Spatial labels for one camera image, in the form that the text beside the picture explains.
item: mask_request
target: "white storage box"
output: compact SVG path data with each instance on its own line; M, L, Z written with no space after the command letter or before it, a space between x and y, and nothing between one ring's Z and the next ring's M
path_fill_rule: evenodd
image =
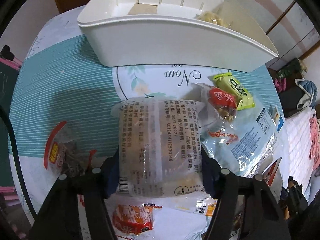
M156 14L128 15L135 3ZM195 19L216 12L231 29ZM202 65L250 72L278 52L247 13L223 0L91 0L78 17L105 66Z

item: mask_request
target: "yellow-green wrapper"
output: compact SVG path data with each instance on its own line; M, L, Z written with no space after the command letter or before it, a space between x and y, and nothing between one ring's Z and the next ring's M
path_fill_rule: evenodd
M255 106L252 95L241 85L232 73L227 72L215 75L213 81L218 88L235 96L237 110L248 109Z

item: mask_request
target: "pink cloth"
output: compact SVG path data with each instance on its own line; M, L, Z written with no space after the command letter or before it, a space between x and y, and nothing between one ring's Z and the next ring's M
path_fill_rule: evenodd
M319 140L319 124L317 118L310 117L310 135L311 135L311 149L310 160L314 158L313 170L320 165L320 143Z

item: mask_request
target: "silver screw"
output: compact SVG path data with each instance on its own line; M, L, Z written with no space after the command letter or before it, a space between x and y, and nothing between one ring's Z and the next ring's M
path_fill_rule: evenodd
M59 176L59 179L60 180L65 180L67 178L67 175L66 174L61 174L60 176Z
M101 169L98 167L92 169L92 173L94 173L94 174L100 173L100 171L101 171Z
M263 180L263 177L262 177L262 175L260 175L260 174L255 175L254 178L255 178L257 181L262 181L262 180Z
M221 169L221 173L223 175L229 175L230 174L230 171L228 169Z

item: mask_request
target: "table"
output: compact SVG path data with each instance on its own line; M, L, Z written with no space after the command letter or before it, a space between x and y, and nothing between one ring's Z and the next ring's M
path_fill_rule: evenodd
M208 83L209 76L226 72L219 68L183 65L106 68L97 61L77 26L76 18L81 10L82 7L73 9L46 23L28 52L12 99L10 119L23 176L36 212L56 180L43 167L43 152L49 133L62 118L70 121L76 130L84 152L97 147L98 157L93 166L99 166L118 145L117 121L109 114L111 105L145 95L197 99L194 82ZM254 90L265 105L277 105L282 114L265 66L252 73L233 73L246 88ZM33 224L12 155L9 158L17 193ZM281 171L285 173L285 161L282 166ZM204 225L208 222L205 218L200 220Z

